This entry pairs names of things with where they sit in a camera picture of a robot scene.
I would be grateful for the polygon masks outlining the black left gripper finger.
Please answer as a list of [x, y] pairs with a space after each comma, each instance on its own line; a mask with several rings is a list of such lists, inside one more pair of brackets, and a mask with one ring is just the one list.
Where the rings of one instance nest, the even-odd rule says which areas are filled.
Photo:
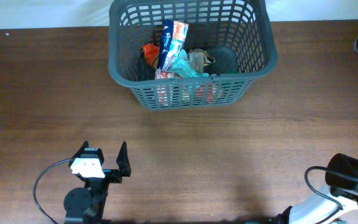
[[76, 159], [76, 158], [79, 158], [81, 155], [82, 155], [82, 153], [83, 153], [83, 151], [87, 148], [87, 147], [89, 147], [89, 142], [88, 141], [85, 141], [83, 144], [82, 144], [82, 146], [79, 148], [79, 150], [77, 150], [75, 153], [74, 153], [74, 155], [70, 158], [70, 162], [69, 162], [69, 167], [72, 165], [72, 163], [74, 162], [74, 160]]
[[119, 172], [122, 177], [130, 177], [132, 173], [131, 165], [128, 157], [127, 143], [124, 141], [121, 145], [119, 154], [116, 159], [116, 164], [119, 167]]

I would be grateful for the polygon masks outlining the green wet wipes packet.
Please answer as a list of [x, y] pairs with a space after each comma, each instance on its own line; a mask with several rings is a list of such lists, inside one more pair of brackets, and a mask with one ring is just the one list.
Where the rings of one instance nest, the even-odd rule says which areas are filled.
[[173, 61], [169, 72], [176, 73], [182, 78], [199, 78], [208, 77], [209, 74], [205, 71], [203, 73], [197, 73], [187, 61], [187, 53], [185, 50], [181, 50], [178, 57]]

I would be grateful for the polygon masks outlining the red yellow spaghetti pack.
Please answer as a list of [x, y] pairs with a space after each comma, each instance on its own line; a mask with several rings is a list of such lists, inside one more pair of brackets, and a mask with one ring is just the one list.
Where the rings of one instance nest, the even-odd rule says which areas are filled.
[[152, 67], [155, 70], [155, 79], [181, 79], [182, 77], [178, 76], [176, 73], [172, 72], [162, 72], [157, 69], [158, 55], [159, 55], [159, 46], [154, 45], [153, 43], [145, 44], [141, 49], [142, 57], [144, 58], [147, 65]]

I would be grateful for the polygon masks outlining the glutinous rice bag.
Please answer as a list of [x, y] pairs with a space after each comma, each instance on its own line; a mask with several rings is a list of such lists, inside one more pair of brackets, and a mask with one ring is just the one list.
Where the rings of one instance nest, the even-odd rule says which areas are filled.
[[214, 57], [202, 49], [190, 50], [187, 53], [187, 61], [197, 73], [203, 73], [205, 67], [215, 63]]

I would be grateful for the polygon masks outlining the green lid spice jar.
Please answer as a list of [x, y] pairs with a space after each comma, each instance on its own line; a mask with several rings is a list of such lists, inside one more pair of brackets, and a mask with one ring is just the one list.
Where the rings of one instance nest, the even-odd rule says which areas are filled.
[[236, 102], [246, 91], [249, 85], [244, 79], [223, 81], [217, 86], [215, 103], [231, 104]]

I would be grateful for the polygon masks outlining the Kleenex tissue multipack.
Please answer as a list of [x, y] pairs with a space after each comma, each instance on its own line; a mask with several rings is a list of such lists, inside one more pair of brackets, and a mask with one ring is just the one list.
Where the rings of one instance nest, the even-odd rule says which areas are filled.
[[183, 49], [189, 25], [183, 22], [165, 19], [160, 38], [157, 69], [168, 72], [173, 61]]

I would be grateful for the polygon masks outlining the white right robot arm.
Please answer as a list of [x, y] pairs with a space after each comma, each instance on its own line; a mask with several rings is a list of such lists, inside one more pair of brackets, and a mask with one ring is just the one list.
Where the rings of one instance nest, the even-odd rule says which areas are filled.
[[310, 196], [343, 210], [356, 193], [332, 182], [334, 149], [285, 149], [246, 140], [130, 139], [131, 176], [108, 195], [122, 222], [266, 222]]

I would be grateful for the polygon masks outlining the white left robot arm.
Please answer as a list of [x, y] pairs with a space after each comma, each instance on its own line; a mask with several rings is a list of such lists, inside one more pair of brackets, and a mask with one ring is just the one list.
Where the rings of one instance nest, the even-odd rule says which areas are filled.
[[120, 184], [123, 177], [131, 175], [131, 165], [127, 153], [127, 143], [123, 142], [116, 159], [117, 169], [103, 169], [103, 152], [98, 147], [90, 147], [85, 141], [71, 157], [71, 172], [84, 182], [83, 187], [69, 191], [63, 201], [66, 211], [65, 223], [111, 224], [103, 213], [111, 184]]

